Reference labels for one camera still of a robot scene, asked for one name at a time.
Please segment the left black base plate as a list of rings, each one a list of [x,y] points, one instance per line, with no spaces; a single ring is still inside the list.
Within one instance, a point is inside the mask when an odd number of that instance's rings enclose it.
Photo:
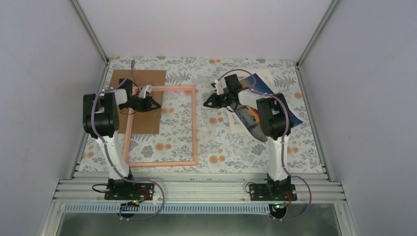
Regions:
[[[153,183],[108,183],[105,200],[143,201],[152,200]]]

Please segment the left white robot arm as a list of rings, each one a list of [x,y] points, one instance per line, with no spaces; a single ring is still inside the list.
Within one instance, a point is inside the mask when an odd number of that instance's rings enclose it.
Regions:
[[[137,185],[118,142],[119,110],[131,108],[135,112],[150,112],[161,107],[150,96],[152,85],[139,88],[137,93],[133,92],[133,86],[132,80],[121,79],[117,88],[85,94],[82,105],[84,131],[97,142],[109,165],[107,188],[117,189],[124,199],[136,195]]]

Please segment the aluminium corner post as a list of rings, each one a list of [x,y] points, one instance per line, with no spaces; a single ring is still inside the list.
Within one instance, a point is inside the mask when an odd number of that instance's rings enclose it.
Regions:
[[[339,5],[340,0],[332,0],[326,9],[323,17],[321,18],[319,24],[317,25],[315,31],[313,32],[311,38],[309,39],[306,47],[304,48],[299,60],[297,61],[297,69],[300,70],[303,63],[305,62],[306,58],[308,57],[310,51],[312,50],[313,46],[315,45],[316,41],[320,37],[321,33],[323,32],[324,28],[326,27],[327,23],[329,22],[330,18],[332,17],[335,9]]]
[[[87,15],[84,12],[80,2],[78,0],[69,0],[69,2],[72,4],[78,18],[81,21],[81,24],[82,24],[83,28],[85,29],[88,37],[92,41],[92,44],[93,44],[94,48],[96,49],[96,51],[98,52],[100,58],[107,65],[108,62],[109,62],[109,58],[107,57],[101,43],[99,42],[99,39],[98,39],[97,35],[95,34],[95,32],[93,30],[93,27],[92,27],[91,23],[89,22],[89,20],[87,18]]]

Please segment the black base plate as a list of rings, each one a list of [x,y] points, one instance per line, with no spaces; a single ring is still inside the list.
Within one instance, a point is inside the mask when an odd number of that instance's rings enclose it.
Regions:
[[[297,201],[297,191],[293,184],[271,190],[266,184],[251,183],[248,186],[251,201]]]
[[[105,200],[143,201],[152,200],[153,183],[108,183]]]

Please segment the white mat board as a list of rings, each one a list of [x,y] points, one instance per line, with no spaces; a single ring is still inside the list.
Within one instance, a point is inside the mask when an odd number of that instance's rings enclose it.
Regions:
[[[262,80],[268,88],[272,88],[273,76],[270,69],[245,69],[245,71],[248,71],[253,75],[257,74],[260,77],[260,80]],[[238,98],[239,101],[242,102],[243,106],[248,106],[249,108],[257,109],[256,100],[262,98],[262,95],[266,94],[266,92],[262,91],[260,93],[261,95],[258,95],[245,90],[243,92],[243,95],[239,93]],[[235,113],[227,112],[227,114],[229,119],[229,127],[231,129],[232,134],[247,133],[249,136],[251,136],[251,134],[247,131],[246,126],[242,123],[242,121],[237,117]]]

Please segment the brown cardboard backing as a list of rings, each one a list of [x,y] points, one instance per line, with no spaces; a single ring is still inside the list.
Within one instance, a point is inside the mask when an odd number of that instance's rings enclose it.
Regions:
[[[155,91],[157,86],[164,86],[165,70],[114,70],[110,87],[127,92],[115,111],[119,113],[119,134],[127,130],[131,134],[158,134],[161,119],[162,91]]]

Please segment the right aluminium corner post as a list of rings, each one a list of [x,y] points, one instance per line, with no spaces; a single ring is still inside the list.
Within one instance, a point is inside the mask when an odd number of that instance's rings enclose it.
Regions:
[[[339,5],[340,0],[332,0],[326,9],[323,17],[321,18],[319,24],[317,25],[315,31],[313,32],[311,38],[309,39],[306,47],[304,48],[299,60],[297,61],[297,69],[300,70],[303,63],[305,62],[306,58],[308,57],[310,51],[312,50],[313,46],[315,45],[316,41],[320,37],[321,33],[323,32],[324,28],[326,27],[327,23],[329,22],[330,18],[332,17],[335,9]]]

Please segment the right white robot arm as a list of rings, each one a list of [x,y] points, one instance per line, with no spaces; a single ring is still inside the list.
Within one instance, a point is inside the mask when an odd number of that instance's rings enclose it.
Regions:
[[[268,94],[253,88],[243,87],[236,74],[225,77],[225,88],[219,80],[211,83],[215,92],[203,103],[208,108],[228,108],[241,105],[257,111],[259,125],[267,138],[269,169],[264,186],[267,196],[279,200],[291,192],[291,177],[286,169],[287,146],[294,121],[288,104],[281,93]]]

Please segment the sunset photo print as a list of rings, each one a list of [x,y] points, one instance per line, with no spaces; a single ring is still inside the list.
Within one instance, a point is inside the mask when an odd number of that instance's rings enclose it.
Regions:
[[[253,75],[256,81],[255,86],[253,87],[254,90],[268,94],[274,93],[270,85],[267,85],[262,80],[266,79],[266,76],[261,75],[260,77],[258,73],[254,73]],[[253,78],[251,76],[239,78],[239,82],[242,85],[242,87],[249,87],[254,83]],[[232,104],[232,108],[235,109],[233,118],[235,118],[239,124],[243,125],[245,132],[248,134],[250,138],[260,143],[264,143],[267,141],[267,137],[262,132],[260,126],[260,117],[256,108],[256,102],[255,107]],[[293,127],[296,127],[304,123],[304,120],[296,116],[292,110],[289,111],[289,115],[291,116],[291,119],[294,122]]]

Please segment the pink photo frame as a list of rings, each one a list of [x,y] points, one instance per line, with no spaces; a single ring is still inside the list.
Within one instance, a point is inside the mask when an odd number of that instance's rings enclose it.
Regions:
[[[162,91],[158,134],[125,133],[123,156],[129,167],[188,167],[198,164],[196,85],[157,86]]]

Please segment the aluminium rail base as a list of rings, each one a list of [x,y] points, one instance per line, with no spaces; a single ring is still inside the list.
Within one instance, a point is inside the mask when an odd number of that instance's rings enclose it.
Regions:
[[[250,183],[263,183],[265,174],[226,174],[226,173],[135,173],[140,181],[155,181],[156,188],[163,193],[155,193],[150,204],[268,204],[251,201],[248,186]],[[41,229],[43,236],[58,234],[64,208],[69,203],[119,203],[107,201],[103,194],[94,192],[91,186],[104,184],[107,172],[76,171],[70,179],[58,182],[46,219]],[[338,225],[344,236],[355,236],[354,226],[347,199],[339,182],[332,182],[326,174],[300,174],[292,179],[298,200],[293,204],[333,204]]]

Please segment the floral table cloth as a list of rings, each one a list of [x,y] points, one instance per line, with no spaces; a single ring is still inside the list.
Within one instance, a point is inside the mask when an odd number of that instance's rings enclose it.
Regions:
[[[213,93],[211,83],[229,70],[240,77],[245,69],[270,69],[272,90],[285,95],[293,113],[304,123],[291,130],[286,168],[294,174],[321,173],[322,164],[298,82],[295,63],[289,59],[210,59],[196,57],[113,57],[106,76],[129,69],[165,70],[168,85],[196,85],[198,164],[188,167],[144,168],[146,172],[178,173],[265,173],[268,171],[267,144],[256,142],[246,133],[232,134],[226,109],[210,109],[203,102]]]

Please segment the left aluminium corner post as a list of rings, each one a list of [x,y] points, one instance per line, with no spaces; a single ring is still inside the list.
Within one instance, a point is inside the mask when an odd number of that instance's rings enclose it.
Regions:
[[[78,0],[69,0],[69,2],[72,4],[78,18],[81,21],[81,24],[82,24],[83,28],[85,29],[88,37],[92,41],[92,44],[93,44],[94,48],[96,49],[96,51],[98,52],[100,58],[107,65],[108,62],[109,62],[109,58],[107,57],[101,43],[99,42],[99,39],[98,39],[97,35],[95,34],[95,32],[93,30],[93,27],[92,27],[91,23],[89,22],[89,20],[87,18],[87,15],[84,12],[80,2]]]

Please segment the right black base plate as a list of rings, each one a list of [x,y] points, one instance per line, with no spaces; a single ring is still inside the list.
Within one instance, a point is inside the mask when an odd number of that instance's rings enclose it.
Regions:
[[[293,184],[271,190],[266,184],[251,183],[248,186],[251,201],[297,201],[297,191]]]

